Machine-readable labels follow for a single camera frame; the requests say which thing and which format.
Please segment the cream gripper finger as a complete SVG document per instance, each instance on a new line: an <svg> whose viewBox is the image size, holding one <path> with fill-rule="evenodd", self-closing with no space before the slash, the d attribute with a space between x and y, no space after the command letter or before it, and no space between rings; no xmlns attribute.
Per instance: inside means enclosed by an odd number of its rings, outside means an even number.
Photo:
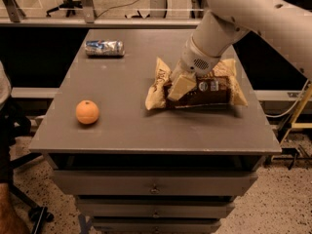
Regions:
<svg viewBox="0 0 312 234"><path fill-rule="evenodd" d="M172 101L180 100L188 92L195 89L197 86L196 75L194 73L181 73L173 81L169 89L168 99Z"/></svg>

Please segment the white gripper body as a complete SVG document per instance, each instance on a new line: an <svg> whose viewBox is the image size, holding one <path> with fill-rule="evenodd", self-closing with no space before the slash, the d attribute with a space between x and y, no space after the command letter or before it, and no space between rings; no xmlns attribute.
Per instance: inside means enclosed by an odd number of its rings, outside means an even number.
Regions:
<svg viewBox="0 0 312 234"><path fill-rule="evenodd" d="M181 56L172 72L171 79L174 81L184 72L203 77L212 71L219 60L220 57L210 57L204 54L197 48L193 38L190 37L182 48Z"/></svg>

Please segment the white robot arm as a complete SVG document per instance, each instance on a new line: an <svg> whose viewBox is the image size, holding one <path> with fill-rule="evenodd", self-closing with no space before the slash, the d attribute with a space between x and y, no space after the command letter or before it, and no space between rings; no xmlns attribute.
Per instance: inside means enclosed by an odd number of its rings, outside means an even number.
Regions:
<svg viewBox="0 0 312 234"><path fill-rule="evenodd" d="M259 35L312 79L312 13L284 0L207 0L208 10L183 46L168 98L181 99L247 32Z"/></svg>

